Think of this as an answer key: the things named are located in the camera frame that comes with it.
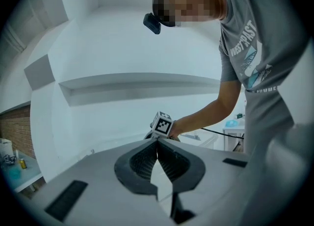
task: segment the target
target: white cube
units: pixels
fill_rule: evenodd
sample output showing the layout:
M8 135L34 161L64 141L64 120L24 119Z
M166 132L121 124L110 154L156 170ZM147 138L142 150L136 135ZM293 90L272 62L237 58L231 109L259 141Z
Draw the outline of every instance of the white cube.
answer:
M170 115L159 111L154 118L152 132L168 137L172 125Z

